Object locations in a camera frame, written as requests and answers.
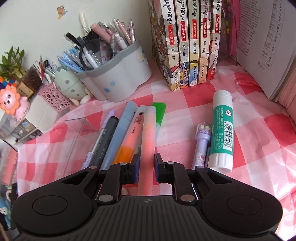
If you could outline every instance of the ridged black surface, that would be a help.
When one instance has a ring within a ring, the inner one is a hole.
[[[275,241],[280,239],[274,234],[243,239],[220,233],[204,222],[195,207],[178,204],[172,196],[123,196],[114,205],[100,207],[87,224],[74,232],[59,237],[33,237],[22,233],[15,240]]]

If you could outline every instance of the pink mesh pen holder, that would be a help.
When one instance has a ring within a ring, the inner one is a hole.
[[[42,88],[38,95],[42,96],[58,113],[72,106],[72,102],[63,96],[53,83]]]

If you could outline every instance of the book spine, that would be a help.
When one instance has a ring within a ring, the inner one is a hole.
[[[188,0],[189,19],[189,86],[197,84],[200,43],[200,14],[198,0]]]
[[[207,69],[207,80],[215,77],[217,58],[221,33],[221,0],[212,0],[211,4],[211,33],[210,33],[210,57]]]
[[[188,18],[187,1],[174,0],[177,25],[178,25],[178,45],[180,57],[180,85],[181,88],[188,87],[189,72],[189,37],[188,37]]]
[[[160,0],[163,22],[165,27],[165,39],[167,48],[166,73],[170,77],[171,91],[180,89],[179,47],[176,30],[176,16],[173,0]]]
[[[198,83],[204,83],[207,77],[207,67],[210,48],[210,0],[200,0],[200,55],[198,61]]]

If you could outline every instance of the red and white checkered tablecloth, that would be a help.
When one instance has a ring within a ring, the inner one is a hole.
[[[92,101],[79,106],[58,120],[87,117],[96,127],[111,108],[120,117],[129,100],[140,105],[152,102],[167,104],[157,138],[157,151],[164,161],[176,161],[191,168],[196,141],[196,126],[201,121],[212,122],[213,95],[217,90],[232,94],[234,110],[234,163],[230,177],[257,187],[280,200],[284,215],[277,230],[287,240],[296,234],[296,135],[291,119],[282,114],[282,106],[267,99],[258,84],[240,66],[223,66],[215,79],[204,84],[169,91],[155,63],[152,77],[127,100],[119,103]],[[54,128],[19,149],[17,182],[19,194],[57,179],[63,160],[59,158],[67,130],[55,138]],[[44,163],[48,150],[55,157]],[[72,163],[71,171],[79,170],[84,157]],[[136,187],[129,188],[131,195]],[[169,184],[154,183],[153,194],[171,193]]]

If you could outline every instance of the red label on book spine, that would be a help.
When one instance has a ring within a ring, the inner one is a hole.
[[[206,18],[203,19],[203,25],[204,25],[204,27],[203,27],[203,37],[206,38],[207,37],[207,19]]]
[[[192,19],[192,33],[193,39],[197,39],[196,19]]]
[[[181,21],[181,41],[186,42],[186,28],[185,28],[185,22]]]
[[[170,38],[170,45],[175,45],[173,26],[168,25],[168,37]]]
[[[220,23],[220,15],[216,14],[216,25],[215,25],[215,33],[219,33],[219,23]]]

